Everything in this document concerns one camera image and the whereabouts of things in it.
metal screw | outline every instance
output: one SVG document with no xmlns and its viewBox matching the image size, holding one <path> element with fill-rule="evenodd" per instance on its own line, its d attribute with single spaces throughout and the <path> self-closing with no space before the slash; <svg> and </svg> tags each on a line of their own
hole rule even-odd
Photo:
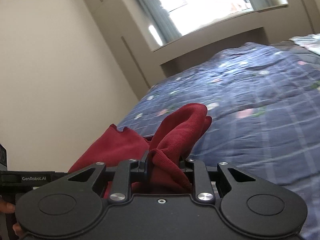
<svg viewBox="0 0 320 240">
<path fill-rule="evenodd" d="M 209 201 L 209 200 L 213 199 L 213 195 L 208 192 L 200 193 L 197 197 L 198 197 L 198 199 L 203 200 L 203 201 Z"/>
<path fill-rule="evenodd" d="M 158 203 L 159 204 L 164 204 L 164 203 L 166 203 L 167 201 L 165 200 L 165 199 L 158 199 Z"/>
<path fill-rule="evenodd" d="M 113 201 L 121 201 L 125 199 L 125 194 L 113 193 L 110 195 L 110 199 L 112 199 Z"/>
</svg>

handle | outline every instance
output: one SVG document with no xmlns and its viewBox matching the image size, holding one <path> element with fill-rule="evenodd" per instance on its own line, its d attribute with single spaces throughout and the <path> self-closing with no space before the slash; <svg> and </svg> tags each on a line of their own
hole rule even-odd
<svg viewBox="0 0 320 240">
<path fill-rule="evenodd" d="M 16 204 L 16 195 L 15 194 L 6 194 L 2 195 L 2 199 L 6 202 L 9 202 L 11 204 Z M 7 232 L 8 232 L 8 237 L 9 240 L 18 240 L 19 237 L 15 234 L 13 231 L 12 226 L 17 223 L 16 215 L 15 213 L 13 214 L 5 214 L 5 221 L 7 224 Z"/>
</svg>

red towel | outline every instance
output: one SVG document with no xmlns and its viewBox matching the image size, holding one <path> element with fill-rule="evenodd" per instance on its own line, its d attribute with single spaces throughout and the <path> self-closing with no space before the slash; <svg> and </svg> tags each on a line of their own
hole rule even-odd
<svg viewBox="0 0 320 240">
<path fill-rule="evenodd" d="M 165 188 L 175 193 L 190 192 L 189 180 L 178 167 L 179 158 L 188 157 L 196 141 L 211 125 L 212 118 L 206 115 L 205 105 L 185 105 L 162 121 L 151 141 L 127 127 L 120 132 L 112 124 L 76 161 L 69 172 L 95 162 L 104 162 L 108 167 L 112 167 L 122 160 L 139 160 L 149 149 L 148 161 L 153 164 L 150 187 Z"/>
</svg>

human hand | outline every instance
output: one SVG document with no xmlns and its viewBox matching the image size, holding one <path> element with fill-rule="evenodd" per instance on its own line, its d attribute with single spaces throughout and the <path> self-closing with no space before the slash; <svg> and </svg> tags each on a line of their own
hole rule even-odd
<svg viewBox="0 0 320 240">
<path fill-rule="evenodd" d="M 15 206 L 0 198 L 0 212 L 5 214 L 13 214 L 15 212 Z M 18 223 L 14 224 L 12 229 L 17 236 L 21 237 L 23 235 L 23 231 Z"/>
</svg>

floral bedspread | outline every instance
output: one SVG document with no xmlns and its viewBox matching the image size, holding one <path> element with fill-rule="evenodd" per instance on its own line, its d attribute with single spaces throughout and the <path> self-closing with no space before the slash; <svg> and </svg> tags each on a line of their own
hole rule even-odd
<svg viewBox="0 0 320 240">
<path fill-rule="evenodd" d="M 289 51 L 247 43 L 155 85 L 118 127 L 152 135 L 187 103 L 205 104 L 213 119 L 192 157 L 296 192 L 308 205 L 302 236 L 320 239 L 320 71 Z"/>
</svg>

